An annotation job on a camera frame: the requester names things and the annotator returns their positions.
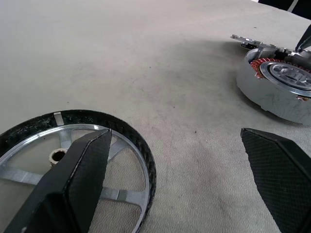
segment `floor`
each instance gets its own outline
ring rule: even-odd
[[[230,36],[294,48],[309,25],[250,0],[2,1],[0,131],[64,109],[115,115],[155,158],[141,232],[277,233],[240,130],[277,133],[311,154],[311,128],[239,91],[246,51]]]

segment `wheel spoke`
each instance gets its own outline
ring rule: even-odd
[[[141,209],[148,198],[148,191],[134,191],[103,187],[100,199],[124,202],[139,206]]]
[[[110,146],[108,162],[110,162],[117,154],[127,147],[129,147],[129,145],[125,141],[117,139],[117,141]]]
[[[0,166],[0,178],[5,180],[37,185],[42,176],[11,166]]]
[[[63,130],[59,132],[59,140],[61,148],[68,149],[71,144],[71,130]]]

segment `silver metal housing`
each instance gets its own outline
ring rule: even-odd
[[[250,50],[241,65],[237,75],[238,88],[254,103],[278,117],[293,122],[311,125],[311,91],[289,88],[282,82],[256,76],[256,71],[250,66],[253,60],[259,58],[274,58],[278,48],[258,48]],[[286,62],[298,64],[311,69],[311,61],[298,53],[290,53]]]

